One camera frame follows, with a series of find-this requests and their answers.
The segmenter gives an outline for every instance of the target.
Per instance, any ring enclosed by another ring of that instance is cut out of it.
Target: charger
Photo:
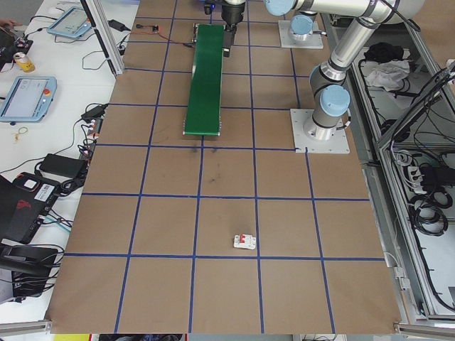
[[[96,107],[91,108],[88,112],[85,112],[84,114],[80,115],[80,117],[81,119],[89,123],[91,119],[97,119],[104,115],[105,110],[108,106],[109,106],[108,103],[97,105]]]
[[[117,30],[117,31],[120,31],[120,32],[123,32],[123,31],[130,31],[129,28],[127,28],[125,26],[124,23],[121,23],[117,20],[114,20],[114,19],[111,19],[107,22],[109,24],[110,27],[112,27],[114,30]]]
[[[39,170],[44,173],[61,175],[66,178],[78,178],[87,170],[87,161],[66,156],[48,154],[43,162],[39,163]]]

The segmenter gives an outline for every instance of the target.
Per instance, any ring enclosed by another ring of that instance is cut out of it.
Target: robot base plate
[[[289,37],[288,30],[291,25],[291,21],[280,20],[278,21],[279,37],[282,41],[282,48],[313,48],[322,49],[323,43],[320,34],[312,34],[306,40],[293,40]],[[313,23],[313,31],[319,31],[317,22]]]
[[[304,122],[313,114],[312,109],[291,109],[292,131],[294,133],[294,146],[297,153],[316,154],[349,154],[349,145],[344,130],[337,130],[328,141],[316,141],[304,132]]]

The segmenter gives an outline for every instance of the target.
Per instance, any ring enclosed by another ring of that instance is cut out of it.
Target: brown paper surface
[[[308,76],[328,50],[292,55],[276,18],[248,7],[225,60],[217,139],[182,135],[193,50],[157,36],[128,45],[52,332],[393,331],[400,315],[351,137],[347,156],[294,152],[288,109],[314,106]],[[142,1],[138,16],[184,42],[208,19],[190,0]],[[242,233],[255,250],[233,247]]]

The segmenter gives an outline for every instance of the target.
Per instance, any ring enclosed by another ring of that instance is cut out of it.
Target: tablet
[[[47,28],[49,34],[77,39],[90,30],[87,14],[82,7],[73,6],[65,11],[52,25]]]
[[[0,108],[0,121],[39,121],[46,115],[56,89],[54,77],[17,77]]]

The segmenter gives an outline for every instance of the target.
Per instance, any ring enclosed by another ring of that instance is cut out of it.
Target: soda can
[[[24,72],[32,72],[35,70],[35,65],[23,52],[14,53],[14,61],[21,67]]]

